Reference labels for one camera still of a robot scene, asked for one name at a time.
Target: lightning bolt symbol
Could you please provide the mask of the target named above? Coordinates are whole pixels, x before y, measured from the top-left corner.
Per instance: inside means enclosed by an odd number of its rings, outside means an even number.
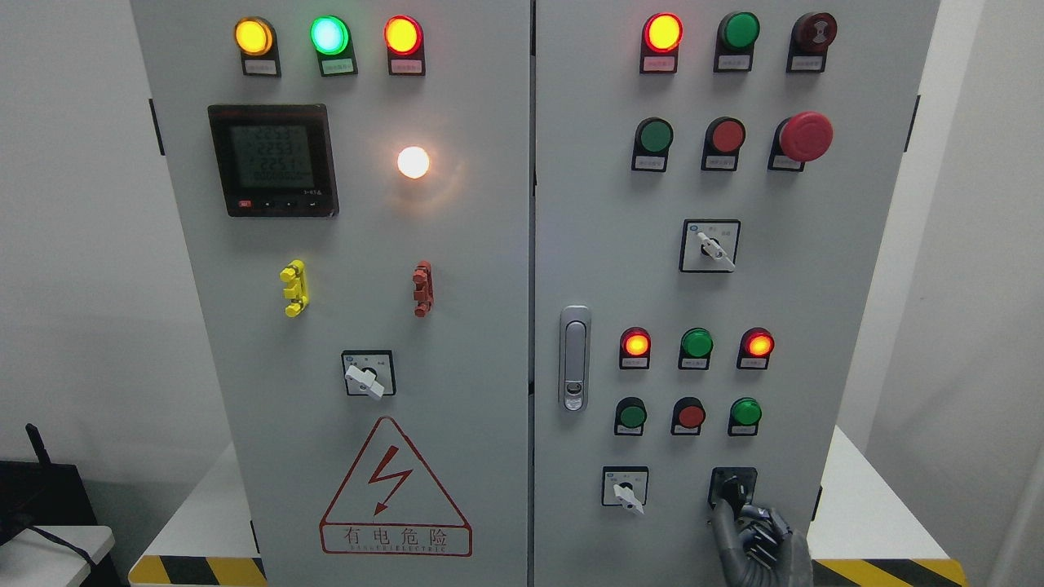
[[[392,492],[388,493],[388,496],[385,497],[382,501],[377,502],[377,508],[374,509],[375,517],[377,516],[377,514],[380,514],[384,510],[388,509],[387,507],[388,500],[392,499],[392,496],[395,495],[395,492],[399,491],[399,488],[402,487],[402,484],[406,483],[406,479],[409,477],[410,473],[413,472],[413,469],[410,469],[408,471],[400,471],[398,473],[392,473],[390,475],[383,475],[383,476],[381,475],[381,472],[384,471],[384,467],[387,467],[388,463],[390,463],[392,460],[395,459],[395,455],[398,452],[399,452],[398,446],[395,445],[389,446],[388,451],[384,453],[384,459],[381,459],[381,464],[377,466],[377,469],[374,470],[374,474],[370,475],[370,482],[366,483],[366,485],[373,485],[375,483],[385,482],[395,477],[399,477],[399,483],[395,484],[395,487],[392,488]]]

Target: white table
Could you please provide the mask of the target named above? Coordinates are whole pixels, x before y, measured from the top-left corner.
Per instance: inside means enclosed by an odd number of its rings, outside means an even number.
[[[145,549],[143,560],[157,556],[257,558],[250,519],[239,464],[230,445]],[[948,558],[838,428],[834,428],[823,474],[823,498],[808,543],[812,558],[820,560]],[[132,587],[164,585],[136,582],[134,571],[130,579]]]
[[[42,525],[91,555],[100,563],[116,541],[103,525]],[[0,546],[0,585],[3,587],[77,587],[91,573],[87,561],[65,546],[23,530]]]

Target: black and yellow hazard stripe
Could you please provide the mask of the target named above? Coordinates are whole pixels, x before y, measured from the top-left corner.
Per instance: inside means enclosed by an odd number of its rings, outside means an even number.
[[[815,587],[968,587],[954,560],[812,561]]]
[[[867,559],[812,561],[815,587],[968,587],[954,560]],[[266,587],[261,559],[144,556],[133,585]]]
[[[132,585],[228,585],[266,587],[261,559],[157,557],[146,555],[127,576]]]

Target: illuminated white light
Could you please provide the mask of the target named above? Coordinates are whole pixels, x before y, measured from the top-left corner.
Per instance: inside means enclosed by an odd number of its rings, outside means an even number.
[[[399,154],[399,172],[410,180],[423,178],[431,167],[428,151],[419,146],[408,146]]]

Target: warning sign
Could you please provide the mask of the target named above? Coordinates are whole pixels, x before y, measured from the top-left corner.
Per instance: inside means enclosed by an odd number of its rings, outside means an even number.
[[[374,424],[319,522],[328,555],[470,557],[471,524],[399,424]]]

